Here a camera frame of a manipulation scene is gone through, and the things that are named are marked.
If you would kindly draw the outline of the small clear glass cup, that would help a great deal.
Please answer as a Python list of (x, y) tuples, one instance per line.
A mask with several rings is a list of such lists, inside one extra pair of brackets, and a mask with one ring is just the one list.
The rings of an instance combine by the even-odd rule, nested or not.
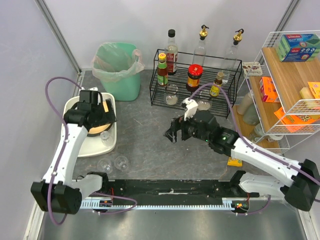
[(112, 134), (109, 133), (108, 131), (101, 132), (100, 133), (100, 139), (101, 139), (102, 144), (105, 147), (110, 147), (110, 146), (113, 145), (114, 138), (113, 138)]

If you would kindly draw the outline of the glass jar with white powder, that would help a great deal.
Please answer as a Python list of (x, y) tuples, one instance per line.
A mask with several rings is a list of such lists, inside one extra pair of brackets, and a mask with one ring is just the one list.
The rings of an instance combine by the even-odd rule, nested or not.
[(178, 103), (178, 91), (179, 88), (175, 84), (168, 84), (165, 87), (164, 103), (173, 106)]

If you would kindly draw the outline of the small yellow label bottle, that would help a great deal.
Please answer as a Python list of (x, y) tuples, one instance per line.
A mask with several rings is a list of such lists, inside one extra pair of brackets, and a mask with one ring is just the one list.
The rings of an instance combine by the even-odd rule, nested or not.
[(219, 71), (214, 80), (214, 84), (212, 85), (209, 92), (211, 97), (217, 97), (219, 95), (220, 87), (223, 83), (223, 78), (224, 78), (224, 73), (222, 71)]

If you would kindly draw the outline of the clear drinking glass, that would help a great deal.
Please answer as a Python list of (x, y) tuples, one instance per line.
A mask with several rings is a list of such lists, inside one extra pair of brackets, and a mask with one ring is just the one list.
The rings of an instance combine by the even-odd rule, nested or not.
[(129, 166), (130, 166), (130, 162), (128, 160), (127, 157), (125, 156), (118, 156), (115, 160), (114, 160), (114, 166), (116, 169), (120, 170), (120, 171), (126, 171)]
[(97, 169), (100, 172), (110, 174), (113, 171), (113, 164), (109, 159), (101, 159), (97, 163)]

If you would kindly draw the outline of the sauce bottle yellow cap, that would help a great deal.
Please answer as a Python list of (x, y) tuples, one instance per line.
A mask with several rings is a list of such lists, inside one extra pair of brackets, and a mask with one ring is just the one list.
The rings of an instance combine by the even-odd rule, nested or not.
[(163, 52), (158, 55), (157, 83), (163, 87), (168, 84), (167, 56)]

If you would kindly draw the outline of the chili sauce jar red lid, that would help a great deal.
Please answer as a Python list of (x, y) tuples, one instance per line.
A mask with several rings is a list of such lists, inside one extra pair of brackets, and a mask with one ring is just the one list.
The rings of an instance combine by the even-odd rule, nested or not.
[(191, 64), (188, 68), (188, 78), (186, 82), (186, 89), (189, 92), (194, 92), (199, 88), (200, 79), (203, 74), (203, 67), (199, 64)]

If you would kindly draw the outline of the glass oil bottle gold spout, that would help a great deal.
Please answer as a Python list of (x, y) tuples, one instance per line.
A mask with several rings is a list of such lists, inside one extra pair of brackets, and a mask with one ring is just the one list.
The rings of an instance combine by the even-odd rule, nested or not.
[(201, 26), (201, 31), (199, 32), (199, 42), (193, 52), (192, 64), (197, 64), (200, 66), (204, 65), (206, 52), (207, 52), (207, 48), (206, 48), (206, 37), (208, 36), (207, 29), (209, 29), (209, 27), (206, 26), (205, 24)]

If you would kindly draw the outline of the dark vinegar bottle black cap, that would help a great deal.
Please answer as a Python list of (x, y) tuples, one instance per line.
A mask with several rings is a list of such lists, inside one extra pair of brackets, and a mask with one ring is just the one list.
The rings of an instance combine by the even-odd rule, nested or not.
[(176, 43), (175, 36), (176, 31), (174, 29), (169, 29), (168, 41), (164, 48), (169, 75), (174, 75), (177, 72), (178, 45)]

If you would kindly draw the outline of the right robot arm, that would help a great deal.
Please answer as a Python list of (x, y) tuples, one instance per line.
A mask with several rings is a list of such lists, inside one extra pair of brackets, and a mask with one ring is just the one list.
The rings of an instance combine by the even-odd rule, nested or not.
[(243, 173), (240, 188), (246, 193), (284, 197), (291, 206), (308, 212), (320, 190), (320, 174), (315, 162), (289, 159), (256, 145), (236, 131), (222, 127), (208, 111), (197, 111), (193, 117), (179, 116), (171, 120), (163, 134), (172, 143), (177, 132), (183, 141), (195, 138), (208, 143), (216, 153), (247, 162), (267, 176)]

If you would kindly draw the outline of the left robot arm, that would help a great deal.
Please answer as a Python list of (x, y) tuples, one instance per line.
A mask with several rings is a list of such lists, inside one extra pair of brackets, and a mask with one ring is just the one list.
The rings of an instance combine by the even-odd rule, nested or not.
[(30, 188), (44, 212), (76, 214), (82, 200), (108, 190), (105, 172), (89, 172), (73, 179), (78, 158), (109, 153), (117, 142), (116, 103), (112, 94), (81, 90), (64, 108), (61, 137), (53, 160), (41, 181)]

